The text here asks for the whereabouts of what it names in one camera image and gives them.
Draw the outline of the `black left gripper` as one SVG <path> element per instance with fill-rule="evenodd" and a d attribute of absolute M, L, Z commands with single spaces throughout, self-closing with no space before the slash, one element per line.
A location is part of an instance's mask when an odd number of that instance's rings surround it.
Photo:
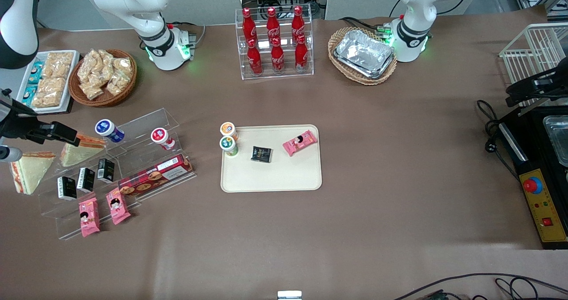
<path fill-rule="evenodd" d="M 509 95 L 505 101 L 508 107 L 533 98 L 555 101 L 567 97 L 567 85 L 567 64 L 558 64 L 554 69 L 537 74 L 533 82 L 511 84 L 505 90 Z"/>

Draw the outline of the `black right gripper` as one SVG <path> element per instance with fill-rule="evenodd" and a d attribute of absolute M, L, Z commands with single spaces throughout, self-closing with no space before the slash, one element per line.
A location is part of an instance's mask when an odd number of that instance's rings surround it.
<path fill-rule="evenodd" d="M 0 135 L 3 138 L 20 138 L 37 144 L 44 144 L 46 140 L 80 143 L 77 130 L 60 122 L 39 122 L 36 112 L 11 98 L 11 93 L 9 88 L 1 89 Z"/>

